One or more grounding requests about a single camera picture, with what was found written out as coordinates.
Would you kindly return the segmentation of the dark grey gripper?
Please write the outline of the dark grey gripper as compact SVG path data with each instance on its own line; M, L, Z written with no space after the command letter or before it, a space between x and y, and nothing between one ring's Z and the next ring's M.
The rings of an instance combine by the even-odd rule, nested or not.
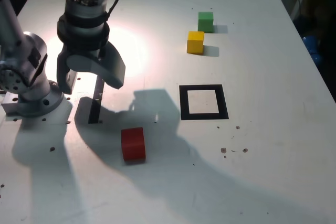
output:
M113 44L97 50L64 44L57 57L57 83L64 94L72 94L77 72L96 74L107 85L120 89L124 84L125 64Z

